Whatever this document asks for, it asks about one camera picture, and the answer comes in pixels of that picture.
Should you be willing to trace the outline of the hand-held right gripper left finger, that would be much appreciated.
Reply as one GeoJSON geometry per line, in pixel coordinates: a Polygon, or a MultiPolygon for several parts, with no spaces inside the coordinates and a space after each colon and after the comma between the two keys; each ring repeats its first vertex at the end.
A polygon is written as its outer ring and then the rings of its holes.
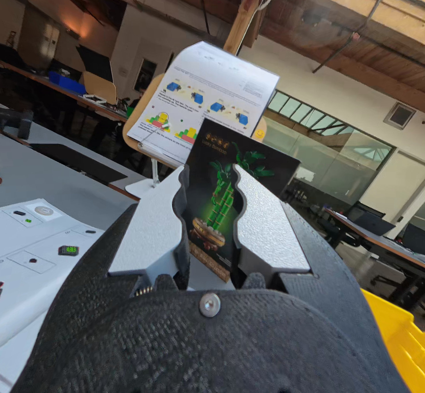
{"type": "Polygon", "coordinates": [[[156,186],[142,187],[139,203],[109,267],[111,276],[138,275],[143,286],[152,286],[160,275],[169,275],[178,289],[186,290],[190,251],[183,213],[187,208],[189,167],[180,166],[156,186]]]}

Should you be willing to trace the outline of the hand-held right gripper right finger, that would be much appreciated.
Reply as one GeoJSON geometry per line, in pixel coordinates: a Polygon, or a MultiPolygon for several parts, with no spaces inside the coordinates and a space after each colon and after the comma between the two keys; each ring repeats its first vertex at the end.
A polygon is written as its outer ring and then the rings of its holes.
{"type": "Polygon", "coordinates": [[[232,171],[235,197],[242,200],[233,225],[238,269],[246,276],[261,274],[266,285],[281,273],[311,274],[283,202],[240,165],[232,171]]]}

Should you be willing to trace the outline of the yellow plastic bin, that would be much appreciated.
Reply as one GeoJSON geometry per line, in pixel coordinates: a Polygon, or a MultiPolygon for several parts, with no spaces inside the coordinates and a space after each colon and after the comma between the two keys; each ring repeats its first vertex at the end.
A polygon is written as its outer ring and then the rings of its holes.
{"type": "Polygon", "coordinates": [[[425,333],[415,325],[410,312],[366,290],[362,292],[407,387],[413,393],[425,392],[425,333]]]}

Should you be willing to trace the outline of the grey desk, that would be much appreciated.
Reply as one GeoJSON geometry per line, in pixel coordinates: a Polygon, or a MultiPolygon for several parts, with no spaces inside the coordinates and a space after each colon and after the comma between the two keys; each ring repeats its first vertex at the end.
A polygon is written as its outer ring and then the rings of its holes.
{"type": "MultiPolygon", "coordinates": [[[[138,199],[125,195],[136,174],[94,152],[86,153],[124,176],[114,184],[123,189],[114,190],[1,135],[1,207],[44,199],[80,222],[107,230],[138,199]]],[[[10,392],[22,372],[46,312],[1,346],[1,392],[10,392]]]]}

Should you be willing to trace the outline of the black building set box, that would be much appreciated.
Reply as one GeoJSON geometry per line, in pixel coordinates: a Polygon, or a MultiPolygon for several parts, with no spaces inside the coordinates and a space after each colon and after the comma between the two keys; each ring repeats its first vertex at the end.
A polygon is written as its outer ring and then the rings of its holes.
{"type": "Polygon", "coordinates": [[[192,255],[224,282],[233,271],[233,227],[242,207],[233,165],[280,198],[300,161],[205,119],[189,153],[183,218],[192,255]]]}

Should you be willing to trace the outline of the black laptop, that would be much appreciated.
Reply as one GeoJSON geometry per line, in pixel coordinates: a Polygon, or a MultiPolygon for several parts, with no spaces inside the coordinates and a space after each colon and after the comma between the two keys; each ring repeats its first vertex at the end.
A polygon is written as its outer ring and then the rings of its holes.
{"type": "Polygon", "coordinates": [[[395,228],[394,224],[369,212],[364,212],[350,221],[377,236],[383,236],[395,228]]]}

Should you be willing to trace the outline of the wooden document stand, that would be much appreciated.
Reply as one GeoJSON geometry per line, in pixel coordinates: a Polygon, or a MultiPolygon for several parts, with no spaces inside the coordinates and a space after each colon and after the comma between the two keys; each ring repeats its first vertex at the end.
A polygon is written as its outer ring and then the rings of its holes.
{"type": "Polygon", "coordinates": [[[162,81],[163,77],[164,74],[161,74],[152,80],[123,128],[126,144],[145,157],[149,157],[152,162],[151,179],[126,187],[127,192],[139,198],[147,191],[159,189],[161,182],[158,175],[158,163],[162,163],[168,169],[176,170],[172,178],[178,177],[182,171],[188,173],[184,164],[175,159],[176,151],[164,154],[164,149],[154,146],[149,139],[152,139],[155,134],[164,135],[165,139],[176,141],[178,146],[191,146],[195,141],[195,135],[199,134],[204,119],[209,117],[213,120],[215,114],[210,113],[209,107],[196,103],[194,98],[189,98],[191,92],[197,95],[197,90],[191,89],[188,92],[167,90],[166,84],[162,81]],[[167,104],[167,108],[174,109],[179,116],[172,115],[171,111],[167,110],[168,123],[162,124],[161,111],[155,112],[152,108],[152,98],[161,98],[161,104],[167,104]]]}

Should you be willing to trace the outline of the background wooden table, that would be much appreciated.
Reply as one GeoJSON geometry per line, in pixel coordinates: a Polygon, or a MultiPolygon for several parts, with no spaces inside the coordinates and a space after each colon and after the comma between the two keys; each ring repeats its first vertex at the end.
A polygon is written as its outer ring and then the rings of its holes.
{"type": "Polygon", "coordinates": [[[378,236],[329,208],[325,212],[340,226],[340,233],[329,244],[335,248],[342,241],[343,232],[357,234],[362,240],[371,244],[371,250],[366,256],[375,254],[387,263],[401,268],[405,280],[399,284],[389,297],[389,301],[407,311],[413,311],[424,301],[425,294],[425,263],[424,257],[414,254],[389,238],[378,236]]]}

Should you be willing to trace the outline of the open instruction booklet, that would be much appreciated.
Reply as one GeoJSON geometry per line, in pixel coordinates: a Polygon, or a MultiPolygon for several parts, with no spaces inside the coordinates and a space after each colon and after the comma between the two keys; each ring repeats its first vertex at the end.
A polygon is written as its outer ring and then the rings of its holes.
{"type": "Polygon", "coordinates": [[[67,276],[103,233],[44,199],[1,207],[1,346],[49,309],[67,276]],[[78,246],[78,256],[59,256],[64,245],[78,246]]]}

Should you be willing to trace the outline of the wooden chair back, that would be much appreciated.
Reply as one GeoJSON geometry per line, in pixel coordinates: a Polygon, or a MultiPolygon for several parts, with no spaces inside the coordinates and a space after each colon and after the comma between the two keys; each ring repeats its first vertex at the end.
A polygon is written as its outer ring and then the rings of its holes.
{"type": "Polygon", "coordinates": [[[105,103],[115,105],[117,103],[116,86],[91,72],[82,72],[82,83],[86,90],[85,95],[96,96],[105,103]]]}

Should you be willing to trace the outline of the printed instruction sheet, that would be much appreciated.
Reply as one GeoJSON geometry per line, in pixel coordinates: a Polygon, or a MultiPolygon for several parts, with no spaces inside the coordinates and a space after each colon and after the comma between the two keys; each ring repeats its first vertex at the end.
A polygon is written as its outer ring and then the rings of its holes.
{"type": "MultiPolygon", "coordinates": [[[[242,60],[216,46],[198,42],[181,51],[164,73],[163,82],[169,91],[198,91],[190,93],[196,103],[204,104],[214,112],[214,122],[252,137],[278,84],[279,75],[242,60]]],[[[161,104],[161,98],[152,98],[152,108],[161,111],[161,123],[168,123],[176,111],[161,104]]],[[[154,135],[149,139],[164,154],[176,151],[175,159],[186,162],[193,147],[178,146],[176,141],[154,135]]]]}

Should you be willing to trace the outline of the dark grey device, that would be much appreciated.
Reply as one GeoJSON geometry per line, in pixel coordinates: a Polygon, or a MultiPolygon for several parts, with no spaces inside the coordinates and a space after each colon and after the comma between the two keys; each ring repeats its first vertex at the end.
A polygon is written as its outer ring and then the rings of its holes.
{"type": "Polygon", "coordinates": [[[9,108],[0,108],[0,130],[3,133],[5,127],[18,129],[17,137],[27,140],[30,134],[34,113],[31,110],[18,111],[9,108]]]}

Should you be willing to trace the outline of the blue storage bin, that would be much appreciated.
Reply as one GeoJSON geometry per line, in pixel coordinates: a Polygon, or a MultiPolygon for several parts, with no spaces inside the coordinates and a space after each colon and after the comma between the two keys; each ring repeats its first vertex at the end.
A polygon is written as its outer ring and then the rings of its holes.
{"type": "Polygon", "coordinates": [[[83,84],[74,81],[69,77],[65,77],[60,75],[57,72],[49,71],[48,72],[49,81],[61,88],[65,88],[67,90],[73,91],[79,95],[84,95],[87,93],[86,88],[83,84]]]}

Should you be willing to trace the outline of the black monitor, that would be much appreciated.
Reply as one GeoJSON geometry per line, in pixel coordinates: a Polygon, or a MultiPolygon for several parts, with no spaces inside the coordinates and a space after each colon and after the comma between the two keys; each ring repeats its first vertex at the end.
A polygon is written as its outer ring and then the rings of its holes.
{"type": "Polygon", "coordinates": [[[76,50],[82,59],[85,71],[109,82],[114,82],[111,63],[107,56],[99,54],[82,45],[76,46],[76,50]]]}

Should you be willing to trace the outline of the wall air vent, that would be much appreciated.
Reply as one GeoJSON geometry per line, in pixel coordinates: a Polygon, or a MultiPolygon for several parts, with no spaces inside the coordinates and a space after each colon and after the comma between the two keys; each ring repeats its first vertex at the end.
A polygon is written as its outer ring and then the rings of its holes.
{"type": "Polygon", "coordinates": [[[385,116],[384,123],[398,130],[404,130],[417,110],[400,102],[397,102],[385,116]]]}

